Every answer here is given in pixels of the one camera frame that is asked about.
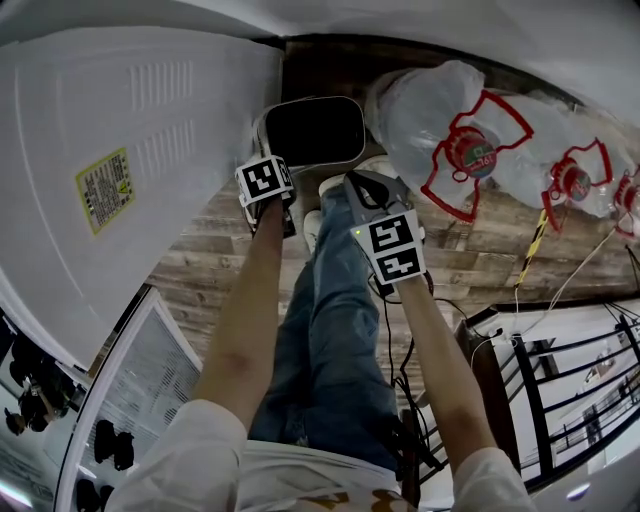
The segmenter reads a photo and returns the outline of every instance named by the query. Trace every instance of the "blue jeans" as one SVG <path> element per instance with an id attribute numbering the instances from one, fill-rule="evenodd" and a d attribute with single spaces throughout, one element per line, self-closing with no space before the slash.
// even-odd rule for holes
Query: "blue jeans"
<path id="1" fill-rule="evenodd" d="M 397 416 L 395 393 L 376 362 L 378 309 L 368 265 L 349 229 L 342 186 L 322 196 L 318 243 L 295 285 L 278 331 L 274 375 L 250 439 L 298 444 L 392 471 L 380 441 Z"/>

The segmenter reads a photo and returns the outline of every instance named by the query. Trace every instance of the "warning label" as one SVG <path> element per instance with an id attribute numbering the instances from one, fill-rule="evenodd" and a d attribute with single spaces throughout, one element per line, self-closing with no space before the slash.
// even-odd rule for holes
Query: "warning label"
<path id="1" fill-rule="evenodd" d="M 82 171 L 76 182 L 94 234 L 135 199 L 124 148 Z"/>

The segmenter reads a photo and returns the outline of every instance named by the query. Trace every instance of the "plastic bottle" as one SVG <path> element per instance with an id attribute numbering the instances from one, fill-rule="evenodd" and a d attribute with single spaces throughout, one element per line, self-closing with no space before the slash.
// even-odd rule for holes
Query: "plastic bottle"
<path id="1" fill-rule="evenodd" d="M 449 61 L 380 77 L 365 106 L 369 130 L 405 183 L 466 222 L 475 219 L 479 183 L 494 170 L 498 154 L 532 136 L 524 119 L 483 87 L 481 72 Z M 511 133 L 496 137 L 484 118 L 500 119 Z M 465 208 L 470 195 L 472 205 Z"/>
<path id="2" fill-rule="evenodd" d="M 628 237 L 640 234 L 640 185 L 636 183 L 639 173 L 640 165 L 634 174 L 625 174 L 614 196 L 618 211 L 616 230 Z"/>
<path id="3" fill-rule="evenodd" d="M 503 99 L 527 120 L 534 136 L 496 166 L 492 177 L 500 188 L 527 206 L 545 208 L 557 231 L 560 222 L 553 206 L 561 203 L 569 202 L 596 217 L 609 215 L 615 189 L 607 146 L 570 113 L 552 104 L 527 96 Z M 498 137 L 504 136 L 506 128 L 498 119 L 485 122 Z M 623 168 L 619 164 L 616 172 Z"/>

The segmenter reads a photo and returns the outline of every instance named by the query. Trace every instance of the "yellow black tape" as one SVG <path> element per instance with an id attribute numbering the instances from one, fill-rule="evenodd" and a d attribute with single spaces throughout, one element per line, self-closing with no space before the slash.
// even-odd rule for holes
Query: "yellow black tape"
<path id="1" fill-rule="evenodd" d="M 518 280 L 515 284 L 516 289 L 522 284 L 522 281 L 524 281 L 524 277 L 527 275 L 527 271 L 531 266 L 531 260 L 540 247 L 540 242 L 542 242 L 542 236 L 544 235 L 544 228 L 547 227 L 548 220 L 549 217 L 547 217 L 547 212 L 545 210 L 542 210 L 542 212 L 540 213 L 540 218 L 538 219 L 536 232 L 533 235 L 533 240 L 531 240 L 531 245 L 529 246 L 529 250 L 527 251 L 527 257 L 525 258 L 524 264 L 522 265 L 522 270 L 520 271 L 520 277 L 518 277 Z"/>

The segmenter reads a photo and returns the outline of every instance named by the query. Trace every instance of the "forearm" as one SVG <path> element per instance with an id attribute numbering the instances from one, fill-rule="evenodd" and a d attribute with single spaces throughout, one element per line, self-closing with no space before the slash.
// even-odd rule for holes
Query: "forearm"
<path id="1" fill-rule="evenodd" d="M 396 284 L 416 344 L 425 393 L 455 472 L 473 452 L 495 446 L 482 393 L 421 278 Z"/>
<path id="2" fill-rule="evenodd" d="M 282 260 L 282 203 L 265 211 L 211 341 L 194 399 L 231 410 L 249 429 L 273 373 Z"/>
<path id="3" fill-rule="evenodd" d="M 51 405 L 51 402 L 49 402 L 49 400 L 47 399 L 47 397 L 45 396 L 45 394 L 42 392 L 42 390 L 38 390 L 38 396 L 40 397 L 40 400 L 42 400 L 42 403 L 44 404 L 45 409 L 47 409 L 47 416 L 45 417 L 45 419 L 48 422 L 51 422 L 55 419 L 56 416 L 56 412 L 53 408 L 53 406 Z"/>

